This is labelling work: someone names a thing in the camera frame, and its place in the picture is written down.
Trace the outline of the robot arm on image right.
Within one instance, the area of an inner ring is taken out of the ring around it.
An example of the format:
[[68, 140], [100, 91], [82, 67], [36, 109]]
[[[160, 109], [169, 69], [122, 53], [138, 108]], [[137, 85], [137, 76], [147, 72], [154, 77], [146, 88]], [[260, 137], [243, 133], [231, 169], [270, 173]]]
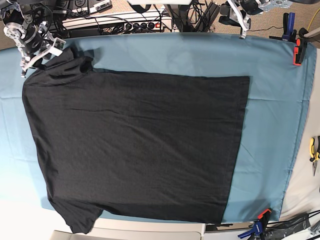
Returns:
[[251, 16], [261, 15], [274, 8], [287, 9], [290, 0], [227, 0], [220, 6], [219, 23], [240, 28], [240, 38], [245, 39], [251, 32]]

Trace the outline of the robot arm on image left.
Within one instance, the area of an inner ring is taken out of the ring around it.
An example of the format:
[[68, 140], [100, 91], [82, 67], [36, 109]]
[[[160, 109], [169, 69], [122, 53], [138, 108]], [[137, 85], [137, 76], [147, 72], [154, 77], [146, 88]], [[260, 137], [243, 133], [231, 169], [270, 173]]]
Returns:
[[51, 56], [49, 49], [55, 41], [49, 32], [54, 20], [51, 9], [41, 2], [23, 4], [17, 0], [2, 0], [0, 19], [4, 35], [15, 42], [21, 54], [21, 76], [24, 78], [29, 68], [41, 69], [42, 58]]

